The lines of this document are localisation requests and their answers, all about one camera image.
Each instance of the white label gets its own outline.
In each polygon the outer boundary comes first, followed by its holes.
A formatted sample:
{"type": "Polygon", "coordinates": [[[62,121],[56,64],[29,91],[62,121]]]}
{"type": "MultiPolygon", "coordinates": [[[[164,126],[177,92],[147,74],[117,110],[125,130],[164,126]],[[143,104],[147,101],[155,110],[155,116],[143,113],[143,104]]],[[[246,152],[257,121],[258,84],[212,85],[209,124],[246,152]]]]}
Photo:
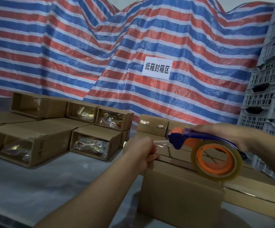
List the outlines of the white label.
{"type": "Polygon", "coordinates": [[[142,75],[169,80],[172,63],[173,61],[169,59],[146,57],[142,75]]]}

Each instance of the stacked plastic crate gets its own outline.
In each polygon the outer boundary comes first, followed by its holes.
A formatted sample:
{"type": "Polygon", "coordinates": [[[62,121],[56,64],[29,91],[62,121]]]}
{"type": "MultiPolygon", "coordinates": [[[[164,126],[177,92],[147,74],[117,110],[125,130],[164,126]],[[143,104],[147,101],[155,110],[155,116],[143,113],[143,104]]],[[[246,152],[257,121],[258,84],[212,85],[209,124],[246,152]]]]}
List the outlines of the stacked plastic crate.
{"type": "MultiPolygon", "coordinates": [[[[275,9],[257,67],[252,70],[238,125],[264,130],[275,136],[275,9]]],[[[255,169],[275,178],[271,169],[253,153],[247,157],[255,169]]]]}

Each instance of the white wall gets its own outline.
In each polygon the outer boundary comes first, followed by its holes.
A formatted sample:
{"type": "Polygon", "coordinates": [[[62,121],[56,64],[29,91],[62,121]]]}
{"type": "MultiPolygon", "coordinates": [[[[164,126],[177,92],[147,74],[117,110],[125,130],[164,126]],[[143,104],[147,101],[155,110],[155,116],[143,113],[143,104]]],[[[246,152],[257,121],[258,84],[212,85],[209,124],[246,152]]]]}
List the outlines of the white wall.
{"type": "MultiPolygon", "coordinates": [[[[109,0],[109,1],[113,5],[115,5],[119,10],[122,10],[128,5],[130,5],[131,3],[134,3],[140,0],[109,0]]],[[[252,1],[267,1],[267,2],[275,3],[275,0],[218,0],[218,2],[222,5],[223,9],[227,12],[237,7],[238,5],[241,5],[246,2],[252,2],[252,1]]]]}

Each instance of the blue object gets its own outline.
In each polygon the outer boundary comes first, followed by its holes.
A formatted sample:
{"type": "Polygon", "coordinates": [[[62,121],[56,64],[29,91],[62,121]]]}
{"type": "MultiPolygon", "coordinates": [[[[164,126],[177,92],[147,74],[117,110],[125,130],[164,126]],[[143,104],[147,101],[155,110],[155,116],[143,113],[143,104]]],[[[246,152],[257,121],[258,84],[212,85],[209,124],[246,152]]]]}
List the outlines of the blue object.
{"type": "Polygon", "coordinates": [[[238,149],[238,147],[234,143],[232,143],[224,138],[221,138],[221,137],[218,137],[218,136],[215,136],[212,134],[208,134],[208,133],[194,131],[189,128],[185,128],[183,134],[171,133],[168,135],[169,142],[173,145],[173,147],[175,149],[181,149],[182,145],[188,138],[222,141],[222,142],[230,145],[232,148],[238,149]]]}

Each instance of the person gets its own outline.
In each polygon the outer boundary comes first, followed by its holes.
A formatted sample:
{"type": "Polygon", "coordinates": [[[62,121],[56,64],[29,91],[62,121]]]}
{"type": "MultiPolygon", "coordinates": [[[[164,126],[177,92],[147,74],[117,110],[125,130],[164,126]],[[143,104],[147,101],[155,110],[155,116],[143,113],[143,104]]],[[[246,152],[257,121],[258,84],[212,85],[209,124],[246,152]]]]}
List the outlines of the person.
{"type": "MultiPolygon", "coordinates": [[[[225,138],[242,152],[253,152],[275,172],[275,137],[261,130],[225,123],[198,125],[193,130],[225,138]]],[[[130,143],[128,151],[79,195],[47,215],[34,228],[107,228],[140,171],[159,157],[153,140],[130,143]]]]}

